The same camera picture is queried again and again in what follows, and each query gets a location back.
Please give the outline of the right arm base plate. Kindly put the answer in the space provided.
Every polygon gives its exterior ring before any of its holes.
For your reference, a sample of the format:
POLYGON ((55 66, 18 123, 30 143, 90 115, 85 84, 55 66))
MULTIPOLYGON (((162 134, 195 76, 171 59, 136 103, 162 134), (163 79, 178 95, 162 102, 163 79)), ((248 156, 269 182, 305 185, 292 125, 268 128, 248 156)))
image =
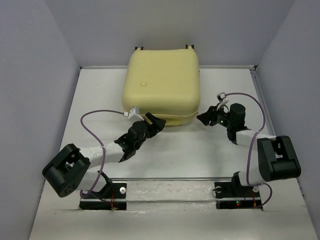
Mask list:
POLYGON ((230 181, 218 181, 214 183, 211 191, 215 198, 217 210, 253 209, 260 207, 261 195, 257 187, 237 186, 234 187, 230 181))

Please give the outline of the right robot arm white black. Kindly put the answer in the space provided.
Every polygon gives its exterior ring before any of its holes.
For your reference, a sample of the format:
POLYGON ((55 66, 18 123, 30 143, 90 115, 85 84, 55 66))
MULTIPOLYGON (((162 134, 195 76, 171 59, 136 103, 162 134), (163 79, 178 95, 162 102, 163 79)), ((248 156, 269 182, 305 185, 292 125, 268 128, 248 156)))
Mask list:
POLYGON ((227 112, 223 106, 210 106, 196 118, 205 126, 225 127, 231 143, 248 148, 246 170, 235 172, 231 178, 229 189, 235 196, 242 196, 249 187, 301 175, 290 137, 265 135, 249 129, 245 126, 246 108, 242 104, 233 103, 227 112))

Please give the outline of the yellow hard-shell suitcase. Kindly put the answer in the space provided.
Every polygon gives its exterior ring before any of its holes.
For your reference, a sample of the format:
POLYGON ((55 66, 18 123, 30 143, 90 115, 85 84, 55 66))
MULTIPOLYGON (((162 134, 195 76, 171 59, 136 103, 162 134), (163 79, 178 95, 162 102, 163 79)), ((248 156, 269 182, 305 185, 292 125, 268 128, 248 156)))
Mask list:
POLYGON ((150 112, 170 127, 190 124, 201 103, 199 58, 194 45, 179 49, 135 47, 124 79, 122 108, 150 112))

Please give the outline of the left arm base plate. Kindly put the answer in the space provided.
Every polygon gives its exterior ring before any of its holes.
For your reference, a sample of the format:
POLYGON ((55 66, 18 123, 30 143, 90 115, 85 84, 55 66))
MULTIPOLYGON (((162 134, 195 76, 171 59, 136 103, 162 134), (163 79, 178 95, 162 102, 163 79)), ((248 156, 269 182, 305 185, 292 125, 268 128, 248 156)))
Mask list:
POLYGON ((100 191, 93 191, 90 196, 81 198, 79 208, 92 211, 125 211, 127 209, 127 182, 113 181, 100 191))

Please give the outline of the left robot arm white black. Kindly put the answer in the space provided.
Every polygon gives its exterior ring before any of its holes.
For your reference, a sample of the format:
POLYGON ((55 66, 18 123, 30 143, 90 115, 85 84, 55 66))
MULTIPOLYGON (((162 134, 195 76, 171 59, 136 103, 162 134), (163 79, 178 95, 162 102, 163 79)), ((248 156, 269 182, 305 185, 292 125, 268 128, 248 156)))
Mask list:
POLYGON ((97 147, 76 147, 67 144, 44 167, 42 175, 60 198, 69 196, 80 190, 81 197, 89 195, 104 198, 110 194, 112 181, 103 172, 107 163, 122 163, 133 157, 147 139, 160 133, 166 120, 160 119, 150 112, 142 117, 134 107, 122 116, 136 121, 128 131, 111 143, 104 144, 98 140, 97 147))

